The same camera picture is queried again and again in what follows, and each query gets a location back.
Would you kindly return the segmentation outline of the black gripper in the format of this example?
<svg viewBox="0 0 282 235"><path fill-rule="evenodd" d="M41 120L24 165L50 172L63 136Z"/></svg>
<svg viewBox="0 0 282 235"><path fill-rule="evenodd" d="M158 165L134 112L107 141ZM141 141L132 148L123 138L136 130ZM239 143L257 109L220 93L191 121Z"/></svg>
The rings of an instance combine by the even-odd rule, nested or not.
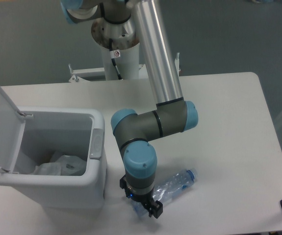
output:
<svg viewBox="0 0 282 235"><path fill-rule="evenodd" d="M163 213L163 204L153 198L154 183L146 188L135 188L131 186L123 176L120 179L120 188L125 191L126 197L140 203L144 208L149 208L149 217L158 219Z"/></svg>

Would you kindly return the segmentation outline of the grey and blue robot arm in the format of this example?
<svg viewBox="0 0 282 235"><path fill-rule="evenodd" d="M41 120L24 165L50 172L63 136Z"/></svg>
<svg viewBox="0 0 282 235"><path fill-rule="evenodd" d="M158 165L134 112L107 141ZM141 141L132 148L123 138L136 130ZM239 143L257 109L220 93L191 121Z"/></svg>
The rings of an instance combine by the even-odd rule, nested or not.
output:
<svg viewBox="0 0 282 235"><path fill-rule="evenodd" d="M68 22L92 23L91 35L103 53L109 80L137 83L144 58L150 88L148 110L123 108L111 117L112 133L124 166L120 187L127 198L158 218L163 201L155 197L157 153L152 141L185 132L198 124L198 112L183 97L179 73L157 0L63 0Z"/></svg>

